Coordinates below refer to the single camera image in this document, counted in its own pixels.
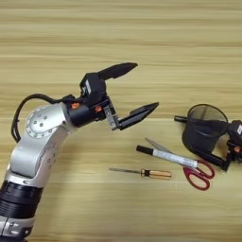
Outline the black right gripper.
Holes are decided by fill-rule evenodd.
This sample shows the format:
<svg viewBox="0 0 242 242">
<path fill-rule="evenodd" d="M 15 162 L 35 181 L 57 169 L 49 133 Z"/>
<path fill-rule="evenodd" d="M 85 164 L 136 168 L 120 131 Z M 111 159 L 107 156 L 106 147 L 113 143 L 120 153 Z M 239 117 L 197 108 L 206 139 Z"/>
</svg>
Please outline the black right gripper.
<svg viewBox="0 0 242 242">
<path fill-rule="evenodd" d="M 242 145 L 236 144 L 232 140 L 228 140 L 222 149 L 224 160 L 198 147 L 192 147 L 192 151 L 203 160 L 220 167 L 223 171 L 228 171 L 232 162 L 242 164 Z"/>
</svg>

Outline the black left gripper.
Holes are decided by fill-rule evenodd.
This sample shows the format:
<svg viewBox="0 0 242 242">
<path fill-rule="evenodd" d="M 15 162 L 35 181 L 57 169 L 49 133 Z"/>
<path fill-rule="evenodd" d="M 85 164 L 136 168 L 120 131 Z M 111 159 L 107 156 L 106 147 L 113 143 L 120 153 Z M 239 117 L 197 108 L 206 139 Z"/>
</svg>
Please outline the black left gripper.
<svg viewBox="0 0 242 242">
<path fill-rule="evenodd" d="M 101 79 L 119 78 L 137 67 L 134 62 L 124 62 L 113 65 L 98 72 Z M 150 115 L 157 107 L 158 102 L 144 105 L 130 112 L 130 115 L 118 121 L 115 109 L 110 98 L 104 95 L 100 100 L 81 99 L 67 104 L 67 113 L 74 127 L 81 128 L 95 121 L 107 120 L 112 130 L 127 129 Z"/>
</svg>

